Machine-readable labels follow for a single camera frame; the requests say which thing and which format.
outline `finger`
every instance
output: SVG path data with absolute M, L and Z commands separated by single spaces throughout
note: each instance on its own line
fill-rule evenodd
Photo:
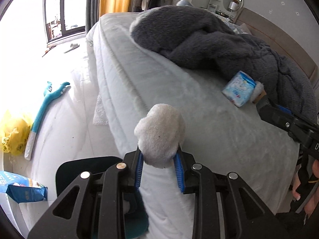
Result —
M 304 210 L 308 217 L 311 216 L 312 212 L 314 211 L 316 207 L 315 201 L 314 201 L 314 196 L 311 197 L 311 199 L 308 201 L 308 203 L 305 205 Z
M 300 185 L 300 180 L 298 177 L 298 173 L 296 173 L 293 179 L 292 195 L 297 200 L 300 199 L 300 194 L 296 192 L 296 189 L 299 187 L 299 185 Z
M 319 202 L 319 188 L 317 188 L 317 191 L 314 194 L 314 209 L 315 210 L 316 206 L 318 205 Z
M 317 178 L 319 178 L 319 161 L 318 160 L 314 161 L 312 165 L 312 172 Z

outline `window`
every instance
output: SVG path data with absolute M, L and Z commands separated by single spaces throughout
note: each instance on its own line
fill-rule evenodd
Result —
M 47 41 L 85 30 L 86 0 L 44 0 Z

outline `sanitary pad package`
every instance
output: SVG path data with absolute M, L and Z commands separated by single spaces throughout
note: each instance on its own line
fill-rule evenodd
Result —
M 241 107 L 249 100 L 255 87 L 255 81 L 243 71 L 239 71 L 222 93 L 237 107 Z
M 0 171 L 0 192 L 7 193 L 17 203 L 47 199 L 47 187 L 32 179 L 6 171 Z

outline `white fluffy pad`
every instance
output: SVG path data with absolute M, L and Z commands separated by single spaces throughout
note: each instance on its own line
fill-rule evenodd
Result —
M 185 136 L 185 122 L 181 113 L 168 104 L 156 104 L 142 118 L 135 130 L 138 147 L 145 163 L 157 168 L 170 166 L 178 145 Z
M 250 97 L 250 102 L 253 102 L 264 90 L 264 85 L 261 82 L 256 81 L 256 87 L 253 94 Z

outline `blue gripper pad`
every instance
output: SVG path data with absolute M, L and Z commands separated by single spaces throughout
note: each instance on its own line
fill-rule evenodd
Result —
M 143 154 L 139 153 L 138 163 L 137 163 L 136 169 L 135 169 L 135 184 L 134 184 L 134 186 L 136 189 L 138 189 L 141 185 L 143 164 L 144 164 Z
M 185 181 L 184 181 L 184 169 L 181 164 L 181 158 L 179 154 L 176 154 L 174 157 L 174 166 L 176 172 L 177 185 L 181 190 L 181 193 L 185 191 Z
M 287 108 L 285 108 L 285 107 L 283 107 L 283 106 L 281 106 L 281 105 L 278 105 L 278 104 L 276 104 L 276 106 L 277 106 L 277 108 L 280 109 L 281 111 L 283 111 L 283 112 L 285 112 L 285 113 L 288 113 L 289 115 L 292 115 L 290 109 L 287 109 Z

